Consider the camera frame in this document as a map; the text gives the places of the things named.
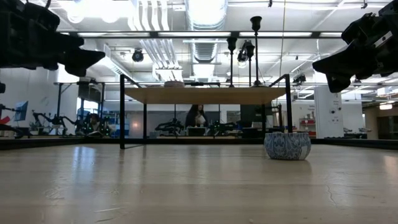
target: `computer monitor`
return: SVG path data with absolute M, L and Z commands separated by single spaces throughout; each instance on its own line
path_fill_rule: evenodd
M 189 127 L 187 128 L 188 136 L 204 136 L 206 134 L 206 128 L 204 127 Z
M 25 101 L 19 102 L 15 105 L 16 113 L 14 121 L 24 121 L 26 119 L 27 103 L 28 101 Z

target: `dark hair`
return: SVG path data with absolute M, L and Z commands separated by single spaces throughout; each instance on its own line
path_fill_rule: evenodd
M 192 105 L 191 109 L 189 109 L 188 114 L 196 114 L 198 111 L 200 114 L 205 114 L 204 109 L 205 107 L 203 105 L 201 105 L 201 110 L 199 111 L 199 105 Z
M 90 114 L 90 118 L 95 118 L 95 120 L 100 121 L 100 116 L 98 116 L 96 113 Z

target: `shelf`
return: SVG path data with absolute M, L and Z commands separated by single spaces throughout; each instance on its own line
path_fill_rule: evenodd
M 285 88 L 129 88 L 126 95 L 146 104 L 261 105 L 285 94 Z

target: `woman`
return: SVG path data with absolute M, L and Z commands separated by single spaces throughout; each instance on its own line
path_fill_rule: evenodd
M 185 127 L 207 127 L 207 117 L 203 105 L 192 105 L 185 119 Z

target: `wooden platform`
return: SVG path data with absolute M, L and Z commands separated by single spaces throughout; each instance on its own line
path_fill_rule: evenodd
M 285 94 L 285 88 L 128 88 L 126 95 L 147 104 L 261 105 Z
M 236 139 L 234 136 L 157 136 L 157 139 Z
M 395 223 L 396 151 L 313 145 L 0 151 L 1 223 Z

